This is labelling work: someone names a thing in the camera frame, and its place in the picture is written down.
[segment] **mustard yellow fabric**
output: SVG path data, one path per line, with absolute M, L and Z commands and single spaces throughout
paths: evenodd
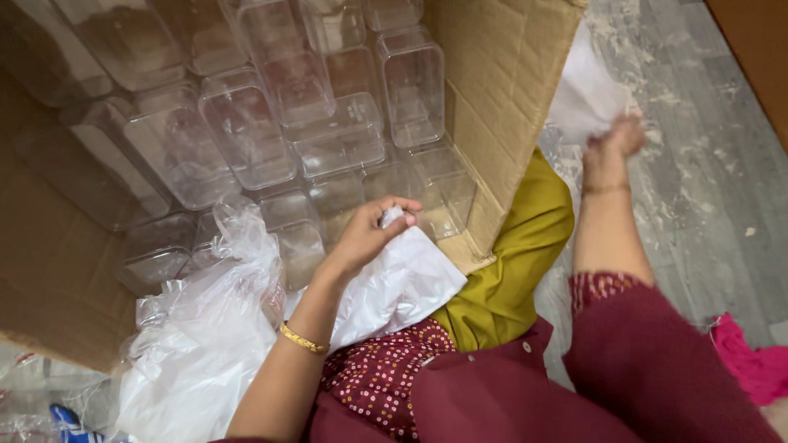
M 533 291 L 572 235 L 569 188 L 537 147 L 492 248 L 497 262 L 432 314 L 461 352 L 494 348 L 536 322 Z

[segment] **cardboard box flap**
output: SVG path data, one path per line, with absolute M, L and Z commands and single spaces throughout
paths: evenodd
M 478 254 L 471 270 L 491 263 L 586 3 L 427 3 L 424 21 L 446 54 L 447 132 L 480 181 L 468 221 L 469 248 Z M 439 245 L 459 261 L 454 245 Z

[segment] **bracelet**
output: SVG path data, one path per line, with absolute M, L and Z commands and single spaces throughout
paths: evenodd
M 632 187 L 629 183 L 610 184 L 608 186 L 583 186 L 582 197 L 586 195 L 608 194 L 614 191 L 632 192 Z
M 284 334 L 285 337 L 292 340 L 298 346 L 302 348 L 309 349 L 310 351 L 314 352 L 315 354 L 325 354 L 329 351 L 328 346 L 321 346 L 319 344 L 312 343 L 311 341 L 307 340 L 304 337 L 301 337 L 297 333 L 294 333 L 287 327 L 287 322 L 282 322 L 281 326 L 279 326 L 279 330 Z

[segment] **hand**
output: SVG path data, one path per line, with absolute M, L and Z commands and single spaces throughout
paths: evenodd
M 627 183 L 626 159 L 644 144 L 641 114 L 619 115 L 610 132 L 589 139 L 589 149 L 583 156 L 583 185 L 603 188 Z
M 405 215 L 397 218 L 386 229 L 381 229 L 377 225 L 378 221 L 387 209 L 394 206 L 402 207 Z M 389 241 L 416 224 L 416 216 L 413 213 L 420 210 L 422 210 L 421 203 L 392 196 L 359 207 L 342 232 L 339 243 L 325 260 L 325 264 L 335 266 L 334 269 L 350 281 L 383 251 L 383 247 Z

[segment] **dusty floor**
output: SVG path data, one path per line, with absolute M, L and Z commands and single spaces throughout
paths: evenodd
M 788 156 L 702 0 L 591 0 L 597 52 L 646 116 L 630 165 L 637 227 L 660 287 L 697 325 L 729 311 L 751 345 L 788 344 Z M 546 128 L 575 212 L 581 148 Z M 537 290 L 556 325 L 548 372 L 570 382 L 572 242 Z

